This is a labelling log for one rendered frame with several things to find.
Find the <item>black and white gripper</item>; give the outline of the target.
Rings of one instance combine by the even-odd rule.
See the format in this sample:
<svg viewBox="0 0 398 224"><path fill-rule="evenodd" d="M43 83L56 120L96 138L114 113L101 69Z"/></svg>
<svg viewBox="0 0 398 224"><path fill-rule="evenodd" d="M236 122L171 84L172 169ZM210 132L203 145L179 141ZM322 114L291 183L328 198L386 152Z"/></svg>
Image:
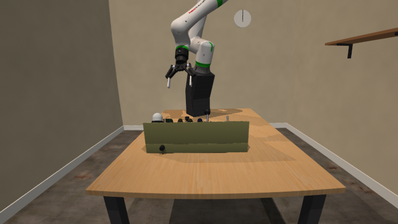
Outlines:
<svg viewBox="0 0 398 224"><path fill-rule="evenodd" d="M191 72L186 68L186 67L190 67L191 71L193 74L191 74ZM173 70L174 69L174 70ZM192 67L191 67L191 63L187 64L187 58L184 56L178 56L176 58L176 65L171 65L168 73L166 74L166 78L168 79L168 85L167 87L170 88L170 83L171 83L171 78L179 71L186 71L189 75L190 75L190 86L192 87L192 81L193 81L193 77L196 76Z"/></svg>

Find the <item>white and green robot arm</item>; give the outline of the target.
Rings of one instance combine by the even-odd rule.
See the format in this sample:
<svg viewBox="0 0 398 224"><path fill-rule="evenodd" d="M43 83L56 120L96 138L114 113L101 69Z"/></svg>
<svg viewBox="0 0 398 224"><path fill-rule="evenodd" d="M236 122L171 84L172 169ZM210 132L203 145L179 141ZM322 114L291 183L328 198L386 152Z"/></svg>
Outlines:
<svg viewBox="0 0 398 224"><path fill-rule="evenodd" d="M202 39L207 14L211 13L228 0L198 0L197 4L171 24L175 39L175 59L184 56L188 60L189 51L196 54L193 71L200 75L210 74L215 45ZM189 31L190 30L190 31ZM188 33L189 31L189 33Z"/></svg>

